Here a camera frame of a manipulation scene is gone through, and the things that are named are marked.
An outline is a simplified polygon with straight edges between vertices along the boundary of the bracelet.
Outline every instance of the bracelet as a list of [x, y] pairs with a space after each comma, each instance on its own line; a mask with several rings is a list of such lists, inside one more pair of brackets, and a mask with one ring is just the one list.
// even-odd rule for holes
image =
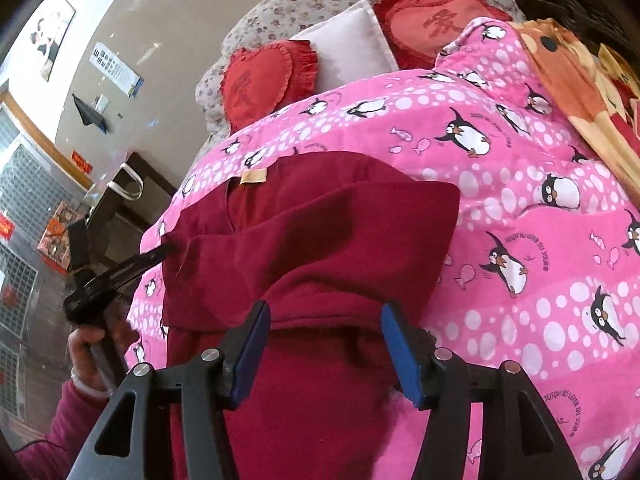
[[82, 382], [82, 379], [76, 371], [76, 367], [71, 368], [71, 382], [80, 393], [85, 394], [94, 399], [108, 399], [111, 396], [110, 392], [101, 392], [100, 390], [94, 390]]

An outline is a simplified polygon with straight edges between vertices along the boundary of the cartoon print blanket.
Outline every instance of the cartoon print blanket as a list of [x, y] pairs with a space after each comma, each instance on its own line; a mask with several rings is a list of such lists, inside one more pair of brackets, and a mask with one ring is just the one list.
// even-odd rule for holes
[[[640, 214], [532, 75], [517, 33], [478, 18], [433, 71], [359, 81], [238, 132], [199, 161], [141, 251], [229, 177], [314, 150], [366, 153], [460, 188], [422, 325], [468, 362], [520, 362], [585, 478], [615, 478], [640, 440]], [[158, 267], [129, 315], [142, 332], [129, 363], [165, 364], [163, 294]], [[374, 477], [410, 478], [428, 414], [398, 398], [389, 409]], [[465, 479], [477, 477], [481, 444], [478, 409]]]

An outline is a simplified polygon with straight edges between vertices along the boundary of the wooden door frame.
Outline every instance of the wooden door frame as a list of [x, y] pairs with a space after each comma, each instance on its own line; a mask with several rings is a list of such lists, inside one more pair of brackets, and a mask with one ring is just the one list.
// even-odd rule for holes
[[56, 148], [55, 144], [51, 142], [49, 137], [43, 134], [38, 127], [31, 121], [29, 116], [20, 108], [20, 105], [15, 101], [14, 97], [5, 91], [0, 93], [0, 104], [4, 103], [4, 106], [11, 112], [15, 119], [20, 123], [22, 129], [33, 139], [36, 145], [46, 153], [53, 162], [68, 173], [80, 186], [85, 189], [89, 189], [93, 182], [86, 176], [80, 169], [65, 155]]

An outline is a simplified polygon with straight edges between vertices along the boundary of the square pillow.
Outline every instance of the square pillow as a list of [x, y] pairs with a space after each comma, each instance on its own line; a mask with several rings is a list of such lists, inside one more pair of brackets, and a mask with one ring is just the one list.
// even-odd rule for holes
[[376, 10], [403, 70], [433, 68], [438, 53], [474, 18], [511, 21], [484, 0], [383, 0]]
[[292, 40], [309, 40], [318, 53], [316, 92], [398, 70], [385, 35], [368, 0], [316, 23]]
[[220, 84], [231, 132], [314, 94], [318, 56], [308, 41], [275, 41], [239, 48]]

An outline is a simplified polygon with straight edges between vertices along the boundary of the white bag handle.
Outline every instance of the white bag handle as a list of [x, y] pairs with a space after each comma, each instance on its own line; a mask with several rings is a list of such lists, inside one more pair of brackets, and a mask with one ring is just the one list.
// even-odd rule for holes
[[130, 165], [127, 164], [126, 162], [123, 162], [120, 165], [120, 169], [127, 172], [127, 174], [138, 184], [138, 186], [140, 187], [140, 190], [136, 193], [130, 193], [129, 191], [124, 189], [120, 184], [117, 184], [113, 180], [107, 183], [107, 187], [109, 187], [110, 189], [113, 189], [117, 194], [123, 197], [124, 200], [131, 200], [133, 202], [134, 200], [139, 199], [142, 196], [142, 190], [145, 186], [139, 174], [133, 171]]

